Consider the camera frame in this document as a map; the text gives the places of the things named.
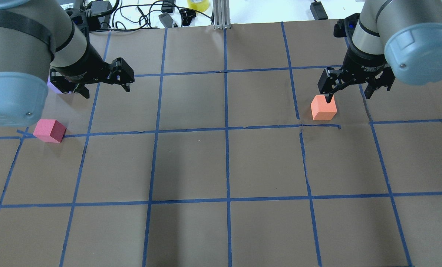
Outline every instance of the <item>light blue plastic cap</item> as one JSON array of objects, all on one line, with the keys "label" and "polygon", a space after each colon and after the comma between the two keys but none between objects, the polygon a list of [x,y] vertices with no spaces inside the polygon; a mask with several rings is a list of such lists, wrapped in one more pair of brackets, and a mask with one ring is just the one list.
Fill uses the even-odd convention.
[{"label": "light blue plastic cap", "polygon": [[442,24],[422,23],[395,33],[384,56],[397,79],[410,85],[442,80]]},{"label": "light blue plastic cap", "polygon": [[27,127],[42,116],[46,83],[33,75],[0,72],[0,126]]},{"label": "light blue plastic cap", "polygon": [[23,5],[29,1],[30,0],[0,0],[0,10],[18,7],[19,5]]}]

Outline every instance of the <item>metal frame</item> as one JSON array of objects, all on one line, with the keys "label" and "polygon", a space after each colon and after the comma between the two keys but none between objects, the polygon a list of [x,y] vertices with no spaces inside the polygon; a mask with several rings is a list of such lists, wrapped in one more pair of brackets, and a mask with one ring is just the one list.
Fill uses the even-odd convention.
[{"label": "metal frame", "polygon": [[231,29],[229,0],[213,0],[214,28]]}]

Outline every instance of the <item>cube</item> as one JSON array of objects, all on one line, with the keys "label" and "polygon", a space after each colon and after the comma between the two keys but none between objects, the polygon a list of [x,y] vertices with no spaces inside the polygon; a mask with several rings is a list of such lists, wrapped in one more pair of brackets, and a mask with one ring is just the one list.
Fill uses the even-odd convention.
[{"label": "cube", "polygon": [[335,98],[331,99],[330,103],[326,102],[326,98],[323,95],[315,96],[310,104],[311,116],[315,121],[329,121],[333,119],[336,114]]},{"label": "cube", "polygon": [[41,119],[36,124],[33,135],[43,142],[61,143],[66,127],[57,120]]}]

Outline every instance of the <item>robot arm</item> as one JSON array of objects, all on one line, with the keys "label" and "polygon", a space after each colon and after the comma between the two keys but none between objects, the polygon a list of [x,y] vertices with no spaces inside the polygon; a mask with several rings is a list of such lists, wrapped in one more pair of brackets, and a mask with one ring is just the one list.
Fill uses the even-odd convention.
[{"label": "robot arm", "polygon": [[353,84],[368,83],[369,99],[382,86],[389,91],[395,78],[410,85],[442,80],[442,0],[366,0],[333,35],[347,37],[350,47],[342,67],[327,67],[318,82],[328,103]]},{"label": "robot arm", "polygon": [[129,92],[132,68],[121,58],[104,62],[74,18],[86,20],[83,10],[65,12],[55,0],[0,0],[0,126],[40,119],[50,68],[51,81],[63,93],[89,98],[84,85],[98,82]]}]

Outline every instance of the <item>yellow object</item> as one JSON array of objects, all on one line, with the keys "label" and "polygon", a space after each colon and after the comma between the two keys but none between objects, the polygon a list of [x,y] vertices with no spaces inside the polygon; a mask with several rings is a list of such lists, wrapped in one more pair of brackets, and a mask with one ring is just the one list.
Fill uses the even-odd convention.
[{"label": "yellow object", "polygon": [[187,0],[188,7],[192,10],[198,10],[199,12],[205,12],[210,6],[208,0]]}]

